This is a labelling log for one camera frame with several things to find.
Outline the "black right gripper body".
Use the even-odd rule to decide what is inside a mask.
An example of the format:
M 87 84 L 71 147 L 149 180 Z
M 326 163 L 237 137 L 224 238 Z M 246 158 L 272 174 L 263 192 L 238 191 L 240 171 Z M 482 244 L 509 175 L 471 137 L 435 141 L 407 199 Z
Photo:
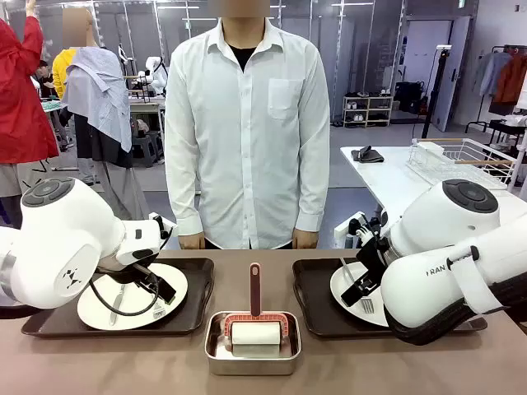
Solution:
M 378 235 L 363 235 L 359 240 L 357 260 L 366 268 L 366 272 L 381 276 L 382 279 L 388 267 L 385 254 L 389 251 L 389 240 Z

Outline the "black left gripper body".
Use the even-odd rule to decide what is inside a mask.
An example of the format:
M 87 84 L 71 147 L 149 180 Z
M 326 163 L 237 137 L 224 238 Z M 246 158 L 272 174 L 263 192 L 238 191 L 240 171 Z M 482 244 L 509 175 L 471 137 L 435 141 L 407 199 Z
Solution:
M 102 267 L 97 268 L 97 273 L 109 276 L 119 284 L 135 284 L 144 290 L 159 290 L 159 279 L 149 268 L 134 263 L 121 271 L 112 271 Z

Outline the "person's right hand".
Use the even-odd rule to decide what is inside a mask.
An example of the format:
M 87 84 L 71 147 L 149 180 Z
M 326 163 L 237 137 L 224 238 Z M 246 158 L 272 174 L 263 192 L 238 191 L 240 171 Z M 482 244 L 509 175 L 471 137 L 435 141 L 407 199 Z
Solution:
M 205 237 L 203 232 L 194 235 L 179 235 L 178 242 L 180 248 L 183 250 L 197 250 L 206 248 Z

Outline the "person's left hand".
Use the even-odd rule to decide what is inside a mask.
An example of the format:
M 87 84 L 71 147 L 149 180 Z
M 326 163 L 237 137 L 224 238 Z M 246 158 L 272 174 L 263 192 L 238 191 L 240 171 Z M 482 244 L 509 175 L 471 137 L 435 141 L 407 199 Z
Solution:
M 292 247 L 294 249 L 315 249 L 319 241 L 318 232 L 309 232 L 294 229 L 292 234 Z

